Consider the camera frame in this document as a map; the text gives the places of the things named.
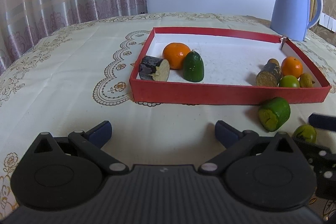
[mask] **small orange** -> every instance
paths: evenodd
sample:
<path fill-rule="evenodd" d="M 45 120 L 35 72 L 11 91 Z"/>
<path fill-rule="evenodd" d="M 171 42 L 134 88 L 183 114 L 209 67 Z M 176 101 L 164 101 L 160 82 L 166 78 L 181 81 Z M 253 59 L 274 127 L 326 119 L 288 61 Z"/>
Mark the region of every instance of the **small orange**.
<path fill-rule="evenodd" d="M 164 59 L 167 59 L 171 69 L 182 69 L 185 56 L 190 53 L 190 48 L 183 43 L 170 43 L 162 53 Z"/>
<path fill-rule="evenodd" d="M 303 67 L 300 62 L 295 57 L 286 57 L 281 63 L 281 71 L 283 76 L 293 75 L 296 78 L 299 78 L 303 72 Z"/>

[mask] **blue kettle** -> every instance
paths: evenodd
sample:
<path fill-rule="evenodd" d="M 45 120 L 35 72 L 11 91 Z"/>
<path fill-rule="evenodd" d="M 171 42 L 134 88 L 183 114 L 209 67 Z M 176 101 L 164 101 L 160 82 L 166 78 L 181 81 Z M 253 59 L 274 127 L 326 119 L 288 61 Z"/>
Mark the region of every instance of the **blue kettle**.
<path fill-rule="evenodd" d="M 323 0 L 316 1 L 316 14 L 309 21 L 310 0 L 275 0 L 270 28 L 289 39 L 303 41 L 307 29 L 318 22 L 322 13 Z"/>

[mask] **large orange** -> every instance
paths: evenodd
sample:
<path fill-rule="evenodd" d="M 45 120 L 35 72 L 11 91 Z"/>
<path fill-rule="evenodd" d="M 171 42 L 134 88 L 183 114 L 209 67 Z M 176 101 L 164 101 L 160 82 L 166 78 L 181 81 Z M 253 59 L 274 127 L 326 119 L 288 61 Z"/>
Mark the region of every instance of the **large orange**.
<path fill-rule="evenodd" d="M 296 78 L 299 78 L 303 72 L 303 67 L 300 62 L 295 57 L 286 57 L 281 63 L 281 71 L 283 76 L 293 75 Z"/>
<path fill-rule="evenodd" d="M 190 53 L 190 48 L 183 43 L 170 43 L 162 53 L 164 59 L 167 59 L 171 69 L 182 69 L 185 56 Z"/>

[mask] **sugarcane piece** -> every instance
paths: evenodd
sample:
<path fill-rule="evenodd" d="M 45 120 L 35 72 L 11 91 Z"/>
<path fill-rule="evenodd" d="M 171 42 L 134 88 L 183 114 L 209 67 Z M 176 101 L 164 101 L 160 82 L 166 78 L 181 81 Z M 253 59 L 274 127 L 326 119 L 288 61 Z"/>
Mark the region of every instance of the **sugarcane piece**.
<path fill-rule="evenodd" d="M 255 81 L 258 86 L 278 86 L 281 79 L 281 68 L 272 62 L 268 62 L 258 73 Z"/>
<path fill-rule="evenodd" d="M 169 62 L 167 59 L 146 55 L 139 66 L 139 76 L 142 80 L 166 82 L 169 77 Z"/>

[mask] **tablecloth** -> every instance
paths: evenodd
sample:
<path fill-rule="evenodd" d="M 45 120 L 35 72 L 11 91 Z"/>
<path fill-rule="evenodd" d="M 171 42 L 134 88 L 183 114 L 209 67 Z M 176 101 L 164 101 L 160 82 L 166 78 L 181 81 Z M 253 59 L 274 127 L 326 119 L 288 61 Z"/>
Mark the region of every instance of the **tablecloth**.
<path fill-rule="evenodd" d="M 67 136 L 104 120 L 113 137 L 103 150 L 127 164 L 194 164 L 223 151 L 214 124 L 267 133 L 257 106 L 179 105 L 134 102 L 129 75 L 153 27 L 199 26 L 274 34 L 269 22 L 249 16 L 161 13 L 74 24 L 43 38 L 0 76 L 0 219 L 18 205 L 10 188 L 20 158 L 40 132 Z M 292 133 L 312 112 L 336 115 L 336 48 L 312 32 L 295 44 L 332 84 L 323 103 L 291 105 L 280 128 Z M 318 132 L 318 143 L 336 151 L 336 137 Z M 314 200 L 319 210 L 332 201 Z"/>

